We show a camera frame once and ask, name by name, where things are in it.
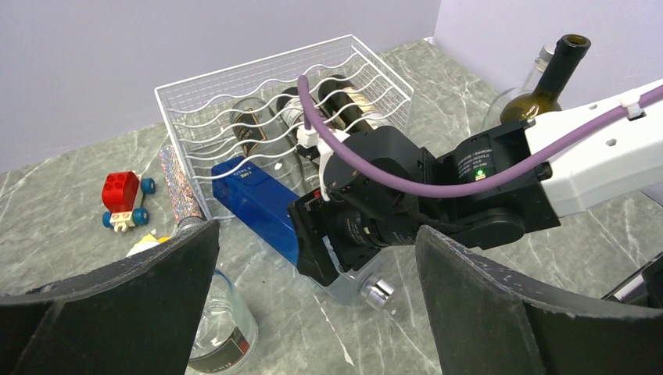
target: toy car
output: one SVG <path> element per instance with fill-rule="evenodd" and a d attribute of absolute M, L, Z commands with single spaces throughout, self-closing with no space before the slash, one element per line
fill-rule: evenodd
<path fill-rule="evenodd" d="M 141 178 L 134 171 L 109 174 L 102 190 L 102 201 L 108 209 L 102 218 L 104 227 L 126 232 L 129 227 L 149 223 L 149 212 L 141 205 L 143 196 L 155 191 L 152 178 Z"/>

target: sparkly cylinder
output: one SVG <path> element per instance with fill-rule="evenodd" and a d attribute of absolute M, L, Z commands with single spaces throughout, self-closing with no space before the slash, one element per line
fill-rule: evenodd
<path fill-rule="evenodd" d="M 180 227 L 181 225 L 188 227 L 193 223 L 200 223 L 205 216 L 202 214 L 185 172 L 177 160 L 175 147 L 173 145 L 162 146 L 159 150 L 159 157 L 178 228 L 183 230 L 185 228 Z"/>

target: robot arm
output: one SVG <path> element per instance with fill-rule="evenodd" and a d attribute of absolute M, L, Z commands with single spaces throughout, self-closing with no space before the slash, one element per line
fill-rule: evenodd
<path fill-rule="evenodd" d="M 533 154 L 609 109 L 633 106 L 631 118 L 623 118 L 549 159 L 552 177 L 541 184 L 558 217 L 663 181 L 663 102 L 646 109 L 637 105 L 641 94 L 662 84 L 659 80 L 600 102 L 545 113 L 525 131 Z"/>
<path fill-rule="evenodd" d="M 559 217 L 663 181 L 663 164 L 656 157 L 663 149 L 663 128 L 655 124 L 663 118 L 663 104 L 657 102 L 661 85 L 663 80 L 536 121 L 503 123 L 438 158 L 392 127 L 353 134 L 342 144 L 322 134 L 324 128 L 319 137 L 327 138 L 335 153 L 321 168 L 321 188 L 331 199 L 316 190 L 288 208 L 300 254 L 317 265 L 298 264 L 300 273 L 324 285 L 339 272 L 360 269 L 381 248 L 411 245 L 422 224 L 469 248 L 505 245 L 559 226 Z M 638 104 L 641 95 L 640 102 L 648 105 L 644 109 Z M 302 103 L 306 109 L 309 103 Z M 619 106 L 628 117 L 620 119 L 626 110 L 616 112 Z M 607 115 L 617 121 L 589 127 Z M 568 142 L 571 132 L 586 133 Z M 567 144 L 560 146 L 562 138 Z M 557 151 L 550 153 L 553 147 Z M 397 188 L 403 182 L 426 193 L 408 194 L 417 189 Z M 320 267 L 332 264 L 330 252 L 340 266 Z"/>

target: blue box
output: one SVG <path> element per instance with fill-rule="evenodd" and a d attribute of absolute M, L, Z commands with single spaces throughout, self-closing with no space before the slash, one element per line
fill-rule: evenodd
<path fill-rule="evenodd" d="M 212 176 L 234 169 L 244 156 L 216 165 Z M 245 163 L 233 174 L 212 181 L 214 198 L 226 206 L 290 263 L 297 265 L 299 246 L 288 215 L 288 204 L 299 196 L 272 176 Z"/>

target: white wire rack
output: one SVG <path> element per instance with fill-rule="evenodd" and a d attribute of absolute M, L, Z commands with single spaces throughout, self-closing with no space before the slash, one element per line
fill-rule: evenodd
<path fill-rule="evenodd" d="M 308 76 L 310 93 L 314 98 L 317 98 L 317 89 L 323 82 L 337 80 L 329 76 L 342 74 L 370 101 L 384 119 L 407 134 L 413 88 L 353 35 L 157 87 L 156 100 L 168 128 L 168 134 L 179 162 L 185 168 L 195 197 L 208 218 L 228 217 L 228 211 L 212 196 L 211 180 L 233 173 L 242 164 L 220 176 L 211 175 L 212 167 L 243 155 L 241 146 L 247 142 L 280 141 L 284 137 L 294 136 L 296 128 L 303 125 L 297 123 L 290 127 L 288 132 L 275 139 L 238 142 L 234 132 L 231 131 L 234 127 L 269 126 L 270 123 L 280 121 L 281 112 L 274 110 L 276 116 L 273 119 L 258 125 L 230 124 L 229 113 L 247 113 L 233 109 L 233 105 L 242 98 L 257 97 L 275 109 L 277 98 L 292 97 L 282 92 L 286 88 L 296 86 L 297 77 L 302 74 Z M 318 105 L 323 105 L 336 92 L 333 91 Z M 254 109 L 252 113 L 260 110 L 260 108 Z M 346 131 L 356 122 L 347 124 Z M 279 155 L 251 155 L 245 161 L 267 158 L 273 159 L 271 163 L 275 164 L 279 158 L 294 152 L 295 148 L 290 148 Z M 296 168 L 296 166 L 285 167 L 289 170 Z M 303 176 L 298 185 L 307 183 L 316 184 L 317 174 Z"/>

